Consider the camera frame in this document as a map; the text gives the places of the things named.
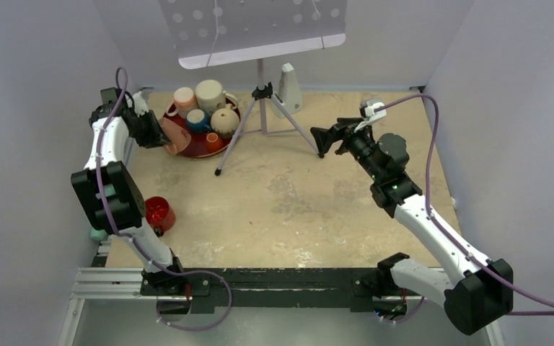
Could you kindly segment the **pink dotted mug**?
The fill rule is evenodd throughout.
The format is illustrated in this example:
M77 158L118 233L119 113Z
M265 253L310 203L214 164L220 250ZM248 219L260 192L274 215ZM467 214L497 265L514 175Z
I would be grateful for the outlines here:
M192 138L186 129L165 117L159 120L159 124L170 141L170 143L163 145L164 150L169 155L181 154L189 147Z

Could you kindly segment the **pale pink gradient mug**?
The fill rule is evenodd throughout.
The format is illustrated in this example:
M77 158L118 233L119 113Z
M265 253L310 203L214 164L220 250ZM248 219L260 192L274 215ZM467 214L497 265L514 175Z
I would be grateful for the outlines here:
M197 109L198 102L194 90L184 86L173 93L172 106L167 109L167 115L185 120L189 112Z

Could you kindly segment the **blue ribbed mug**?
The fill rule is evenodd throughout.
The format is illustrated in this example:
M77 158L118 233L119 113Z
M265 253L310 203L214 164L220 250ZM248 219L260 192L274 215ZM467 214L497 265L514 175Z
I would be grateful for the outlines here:
M212 131L210 116L201 109L194 109L187 113L185 118L188 130L192 134L210 133Z

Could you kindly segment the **small orange cup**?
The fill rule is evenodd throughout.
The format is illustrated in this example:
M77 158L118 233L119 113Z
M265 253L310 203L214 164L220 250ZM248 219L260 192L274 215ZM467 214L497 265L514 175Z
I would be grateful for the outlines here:
M205 137L206 150L209 154L216 153L223 149L223 139L217 133L207 133Z

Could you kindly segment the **tall white floral mug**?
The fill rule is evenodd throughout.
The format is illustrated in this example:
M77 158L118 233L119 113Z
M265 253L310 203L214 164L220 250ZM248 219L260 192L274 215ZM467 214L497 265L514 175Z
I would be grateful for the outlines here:
M213 115L217 110L238 108L238 99L227 92L222 83L215 79L206 79L198 83L194 89L198 107L207 113Z

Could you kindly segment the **cream round speckled mug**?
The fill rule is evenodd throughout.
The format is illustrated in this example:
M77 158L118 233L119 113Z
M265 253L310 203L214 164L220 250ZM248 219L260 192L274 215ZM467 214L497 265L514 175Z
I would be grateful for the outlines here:
M211 116L210 126L222 139L230 139L240 124L239 115L233 110L231 104L216 110Z

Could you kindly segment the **red mug black handle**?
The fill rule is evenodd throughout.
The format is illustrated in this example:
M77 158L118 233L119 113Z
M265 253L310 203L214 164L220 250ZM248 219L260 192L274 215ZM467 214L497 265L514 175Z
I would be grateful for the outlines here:
M169 202L160 196L154 196L145 200L146 220L153 232L158 236L164 236L176 222L176 215Z

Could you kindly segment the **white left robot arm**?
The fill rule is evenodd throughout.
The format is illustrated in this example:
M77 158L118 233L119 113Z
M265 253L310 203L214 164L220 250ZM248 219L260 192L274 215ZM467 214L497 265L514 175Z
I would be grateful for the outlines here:
M143 262L142 277L153 289L176 295L186 285L179 259L146 219L146 203L123 161L126 143L142 148L170 143L153 112L138 114L132 95L111 87L100 92L102 103L91 114L92 151L71 185L91 226L126 241Z

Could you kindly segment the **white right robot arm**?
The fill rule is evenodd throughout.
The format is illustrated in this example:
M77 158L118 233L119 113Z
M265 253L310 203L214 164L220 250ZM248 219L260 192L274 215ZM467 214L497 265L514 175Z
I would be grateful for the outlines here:
M371 177L371 196L379 208L406 227L438 260L433 270L397 253L378 262L374 279L364 286L376 292L412 290L441 306L461 333L471 335L512 312L514 273L503 260L491 260L465 241L427 203L421 188L405 171L410 156L406 140L394 133L374 139L371 130L355 131L355 118L340 118L331 128L312 127L318 155L335 142L337 155L348 153Z

